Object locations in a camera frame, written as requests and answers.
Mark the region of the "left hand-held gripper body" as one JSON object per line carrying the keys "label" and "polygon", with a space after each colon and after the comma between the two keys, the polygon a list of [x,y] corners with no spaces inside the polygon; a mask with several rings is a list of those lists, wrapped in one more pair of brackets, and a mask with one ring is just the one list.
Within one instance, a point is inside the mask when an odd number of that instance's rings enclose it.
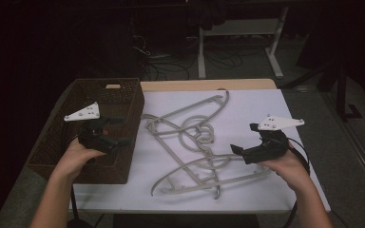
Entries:
{"label": "left hand-held gripper body", "polygon": [[66,115],[64,121],[82,122],[77,138],[85,148],[103,153],[113,153],[116,150],[117,141],[107,136],[104,131],[104,127],[111,122],[111,119],[101,116],[97,102]]}

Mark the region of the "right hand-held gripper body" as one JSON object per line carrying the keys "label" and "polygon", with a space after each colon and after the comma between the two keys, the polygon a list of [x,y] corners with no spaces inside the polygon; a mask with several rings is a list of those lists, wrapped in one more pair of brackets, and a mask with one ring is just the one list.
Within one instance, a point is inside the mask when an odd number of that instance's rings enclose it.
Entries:
{"label": "right hand-held gripper body", "polygon": [[259,123],[259,135],[261,144],[252,148],[244,149],[246,163],[258,163],[274,160],[282,157],[289,149],[287,136],[283,129],[304,125],[302,119],[289,119],[268,114]]}

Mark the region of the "brown woven basket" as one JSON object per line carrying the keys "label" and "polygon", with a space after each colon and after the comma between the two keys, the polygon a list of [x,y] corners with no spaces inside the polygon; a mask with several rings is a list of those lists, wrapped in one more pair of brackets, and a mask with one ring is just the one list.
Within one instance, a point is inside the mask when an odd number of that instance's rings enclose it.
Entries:
{"label": "brown woven basket", "polygon": [[104,131],[125,144],[115,151],[90,161],[76,178],[82,184],[125,184],[135,147],[144,94],[137,78],[79,79],[63,93],[51,112],[27,160],[27,167],[48,179],[68,144],[78,133],[80,121],[67,122],[65,116],[96,103],[104,118],[122,118],[122,123],[107,123]]}

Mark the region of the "person's right hand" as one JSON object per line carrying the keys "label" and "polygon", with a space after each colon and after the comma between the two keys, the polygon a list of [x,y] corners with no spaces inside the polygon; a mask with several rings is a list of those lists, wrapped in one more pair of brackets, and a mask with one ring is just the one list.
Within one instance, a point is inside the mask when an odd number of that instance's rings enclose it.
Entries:
{"label": "person's right hand", "polygon": [[289,144],[286,153],[277,159],[261,161],[259,165],[265,166],[281,176],[288,186],[296,193],[304,193],[312,187],[312,181],[309,174],[301,162],[302,156],[296,155],[298,151]]}

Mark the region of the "person's left hand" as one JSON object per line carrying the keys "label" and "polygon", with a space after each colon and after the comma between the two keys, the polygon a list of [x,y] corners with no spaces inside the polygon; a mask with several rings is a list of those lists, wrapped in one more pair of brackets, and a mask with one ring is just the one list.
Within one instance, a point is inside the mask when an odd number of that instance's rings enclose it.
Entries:
{"label": "person's left hand", "polygon": [[74,139],[57,163],[51,176],[57,180],[74,181],[88,161],[104,155],[105,153],[101,151],[85,148],[78,139]]}

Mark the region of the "white board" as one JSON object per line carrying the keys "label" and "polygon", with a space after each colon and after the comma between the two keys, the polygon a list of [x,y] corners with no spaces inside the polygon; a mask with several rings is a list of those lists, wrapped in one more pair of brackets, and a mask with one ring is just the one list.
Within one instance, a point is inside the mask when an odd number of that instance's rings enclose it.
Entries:
{"label": "white board", "polygon": [[[278,89],[229,90],[226,107],[210,121],[215,140],[210,147],[215,155],[231,154],[230,145],[252,147],[259,144],[259,134],[251,131],[251,123],[259,123],[268,114],[288,118],[291,113]],[[147,92],[144,114],[162,116],[183,106],[214,96],[212,91]],[[182,162],[192,162],[200,154],[187,151],[176,136],[166,137],[166,144]],[[154,182],[180,167],[165,149],[141,125],[125,184],[77,184],[74,187],[77,207],[84,212],[110,214],[259,214],[289,211],[295,193],[275,173],[266,177],[225,184],[215,199],[216,189],[169,195],[160,186],[150,195]],[[244,176],[254,170],[251,164],[232,161],[218,171],[221,180]],[[183,171],[172,177],[178,185],[194,185]]]}

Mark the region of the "dark metal stand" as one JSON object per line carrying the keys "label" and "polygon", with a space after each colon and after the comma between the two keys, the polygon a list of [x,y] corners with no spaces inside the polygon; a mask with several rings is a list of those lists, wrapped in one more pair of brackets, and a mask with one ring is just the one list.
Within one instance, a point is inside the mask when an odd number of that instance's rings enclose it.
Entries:
{"label": "dark metal stand", "polygon": [[280,89],[292,89],[300,86],[304,82],[321,74],[317,83],[317,90],[328,92],[336,86],[336,112],[340,119],[347,123],[349,119],[360,119],[362,117],[354,104],[346,103],[347,74],[344,64],[337,60],[329,60],[315,69],[303,74],[294,81],[285,85],[280,85]]}

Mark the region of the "white metal desk frame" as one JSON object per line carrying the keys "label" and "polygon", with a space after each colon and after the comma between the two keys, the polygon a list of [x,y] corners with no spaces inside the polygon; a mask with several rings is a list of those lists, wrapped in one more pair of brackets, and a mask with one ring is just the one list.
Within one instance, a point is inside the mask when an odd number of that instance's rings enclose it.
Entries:
{"label": "white metal desk frame", "polygon": [[278,18],[266,19],[243,19],[243,20],[227,20],[220,26],[215,26],[211,30],[199,29],[199,53],[198,53],[198,70],[199,78],[206,78],[205,58],[203,42],[205,37],[210,36],[239,36],[239,35],[272,35],[272,41],[264,51],[268,58],[271,68],[277,79],[283,78],[282,70],[275,56],[276,49],[279,44],[279,38],[282,33],[287,12],[289,8],[283,7],[280,10]]}

